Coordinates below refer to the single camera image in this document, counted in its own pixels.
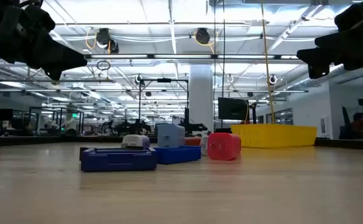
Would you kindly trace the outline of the black table edge rail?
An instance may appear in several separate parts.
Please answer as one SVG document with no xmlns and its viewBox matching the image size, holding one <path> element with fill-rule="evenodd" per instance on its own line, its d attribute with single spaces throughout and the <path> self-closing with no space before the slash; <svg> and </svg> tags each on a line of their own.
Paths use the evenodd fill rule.
<svg viewBox="0 0 363 224">
<path fill-rule="evenodd" d="M 108 136 L 10 136 L 0 137 L 0 146 L 20 146 L 30 144 L 54 144 L 62 142 L 94 142 L 94 143 L 121 143 L 122 138 Z M 314 146 L 336 147 L 344 149 L 363 150 L 363 140 L 331 140 L 316 138 Z"/>
</svg>

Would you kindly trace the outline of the black metal frame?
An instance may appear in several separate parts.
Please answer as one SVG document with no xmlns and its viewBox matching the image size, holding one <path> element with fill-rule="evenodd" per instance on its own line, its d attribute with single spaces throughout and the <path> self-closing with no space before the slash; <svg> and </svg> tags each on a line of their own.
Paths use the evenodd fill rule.
<svg viewBox="0 0 363 224">
<path fill-rule="evenodd" d="M 189 109 L 189 104 L 190 104 L 190 82 L 189 80 L 178 80 L 178 79 L 171 79 L 171 78 L 142 78 L 141 76 L 139 76 L 140 81 L 139 81 L 139 99 L 138 99 L 138 121 L 141 120 L 141 105 L 142 105 L 142 92 L 143 90 L 148 87 L 152 82 L 157 82 L 157 83 L 171 83 L 171 82 L 176 82 L 178 83 L 186 92 L 186 107 L 185 107 L 185 119 L 187 119 L 187 121 L 189 121 L 189 114 L 187 113 L 187 110 Z M 186 83 L 186 88 L 184 88 L 181 84 L 181 82 L 185 82 Z"/>
</svg>

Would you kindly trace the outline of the pink-red charger cube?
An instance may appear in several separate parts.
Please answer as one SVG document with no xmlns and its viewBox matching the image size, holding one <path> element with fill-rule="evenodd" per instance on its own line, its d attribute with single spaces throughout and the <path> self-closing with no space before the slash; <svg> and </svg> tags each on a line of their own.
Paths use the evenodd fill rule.
<svg viewBox="0 0 363 224">
<path fill-rule="evenodd" d="M 233 161 L 241 155 L 241 139 L 230 133 L 213 133 L 208 136 L 208 156 L 212 160 Z"/>
</svg>

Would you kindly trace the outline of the white cylindrical container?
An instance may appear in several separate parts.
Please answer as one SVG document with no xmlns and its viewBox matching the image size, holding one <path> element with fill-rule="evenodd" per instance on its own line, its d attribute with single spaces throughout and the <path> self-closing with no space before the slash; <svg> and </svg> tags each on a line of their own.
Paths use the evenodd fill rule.
<svg viewBox="0 0 363 224">
<path fill-rule="evenodd" d="M 128 134 L 123 137 L 122 147 L 150 147 L 150 139 L 144 135 Z"/>
</svg>

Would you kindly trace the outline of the blue plastic tray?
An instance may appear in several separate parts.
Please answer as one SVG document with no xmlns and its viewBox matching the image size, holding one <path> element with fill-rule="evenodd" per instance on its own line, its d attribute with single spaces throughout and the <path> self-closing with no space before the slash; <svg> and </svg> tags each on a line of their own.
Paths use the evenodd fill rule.
<svg viewBox="0 0 363 224">
<path fill-rule="evenodd" d="M 157 163 L 162 165 L 193 162 L 201 159 L 199 146 L 155 147 Z"/>
</svg>

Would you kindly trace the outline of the person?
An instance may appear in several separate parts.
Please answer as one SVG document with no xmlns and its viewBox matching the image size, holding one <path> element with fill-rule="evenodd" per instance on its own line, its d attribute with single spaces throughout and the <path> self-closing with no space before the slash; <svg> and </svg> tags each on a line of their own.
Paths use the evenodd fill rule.
<svg viewBox="0 0 363 224">
<path fill-rule="evenodd" d="M 363 139 L 363 113 L 355 113 L 351 123 L 353 139 Z"/>
<path fill-rule="evenodd" d="M 33 136 L 34 135 L 30 121 L 23 122 L 22 135 L 23 136 Z"/>
<path fill-rule="evenodd" d="M 72 113 L 68 113 L 65 119 L 65 135 L 76 136 L 76 119 Z"/>
</svg>

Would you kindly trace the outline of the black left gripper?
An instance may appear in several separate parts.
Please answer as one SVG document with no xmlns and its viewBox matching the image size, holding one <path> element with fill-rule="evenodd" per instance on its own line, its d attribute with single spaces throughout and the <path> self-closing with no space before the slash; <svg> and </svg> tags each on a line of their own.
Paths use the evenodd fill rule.
<svg viewBox="0 0 363 224">
<path fill-rule="evenodd" d="M 0 4 L 0 58 L 28 62 L 32 57 L 51 80 L 59 80 L 62 70 L 87 65 L 83 54 L 51 38 L 54 28 L 40 4 Z"/>
</svg>

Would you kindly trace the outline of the dark office chair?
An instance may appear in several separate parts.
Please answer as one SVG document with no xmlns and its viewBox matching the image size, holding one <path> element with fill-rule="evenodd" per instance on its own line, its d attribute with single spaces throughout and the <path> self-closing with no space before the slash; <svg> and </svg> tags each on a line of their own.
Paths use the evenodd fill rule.
<svg viewBox="0 0 363 224">
<path fill-rule="evenodd" d="M 341 128 L 339 138 L 344 139 L 344 140 L 353 139 L 353 133 L 352 133 L 352 129 L 351 129 L 351 122 L 350 122 L 350 119 L 349 119 L 349 115 L 347 113 L 347 109 L 344 106 L 341 106 L 341 108 L 342 108 L 344 126 Z"/>
</svg>

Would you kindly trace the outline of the black monitor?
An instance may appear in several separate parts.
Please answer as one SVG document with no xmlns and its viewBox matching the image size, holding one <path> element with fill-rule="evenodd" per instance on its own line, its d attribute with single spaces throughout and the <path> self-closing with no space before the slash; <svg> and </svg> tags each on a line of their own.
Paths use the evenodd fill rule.
<svg viewBox="0 0 363 224">
<path fill-rule="evenodd" d="M 13 119 L 13 109 L 0 108 L 0 121 L 10 121 Z"/>
<path fill-rule="evenodd" d="M 236 98 L 218 98 L 218 118 L 230 120 L 247 120 L 249 104 L 246 100 Z"/>
</svg>

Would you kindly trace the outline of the dark blue plastic case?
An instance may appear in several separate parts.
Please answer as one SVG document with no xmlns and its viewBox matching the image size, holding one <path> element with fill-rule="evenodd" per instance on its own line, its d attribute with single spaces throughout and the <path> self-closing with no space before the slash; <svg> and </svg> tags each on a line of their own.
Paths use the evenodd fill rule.
<svg viewBox="0 0 363 224">
<path fill-rule="evenodd" d="M 150 148 L 89 148 L 80 152 L 80 162 L 83 172 L 155 170 L 157 153 Z"/>
</svg>

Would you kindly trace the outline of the white square column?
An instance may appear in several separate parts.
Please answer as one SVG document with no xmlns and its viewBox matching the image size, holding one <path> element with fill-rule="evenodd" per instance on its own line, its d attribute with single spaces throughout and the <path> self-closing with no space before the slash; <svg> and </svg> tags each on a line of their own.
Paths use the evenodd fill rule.
<svg viewBox="0 0 363 224">
<path fill-rule="evenodd" d="M 190 65 L 189 120 L 213 132 L 213 73 L 211 65 Z"/>
</svg>

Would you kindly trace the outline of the yellow plastic basket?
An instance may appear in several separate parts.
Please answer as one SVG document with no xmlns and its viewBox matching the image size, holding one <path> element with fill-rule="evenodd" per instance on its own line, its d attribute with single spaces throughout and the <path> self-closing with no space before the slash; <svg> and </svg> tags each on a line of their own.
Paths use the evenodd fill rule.
<svg viewBox="0 0 363 224">
<path fill-rule="evenodd" d="M 296 146 L 312 146 L 315 143 L 316 134 L 316 127 L 293 126 L 293 143 Z"/>
<path fill-rule="evenodd" d="M 297 146 L 292 127 L 281 124 L 235 124 L 233 134 L 239 136 L 242 147 L 277 148 Z"/>
</svg>

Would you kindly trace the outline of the light blue charger block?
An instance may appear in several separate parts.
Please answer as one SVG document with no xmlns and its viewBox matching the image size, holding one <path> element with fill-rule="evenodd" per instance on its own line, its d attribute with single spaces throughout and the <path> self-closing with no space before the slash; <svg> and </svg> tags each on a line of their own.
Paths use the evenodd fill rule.
<svg viewBox="0 0 363 224">
<path fill-rule="evenodd" d="M 158 147 L 179 147 L 185 144 L 185 128 L 176 124 L 157 126 Z"/>
</svg>

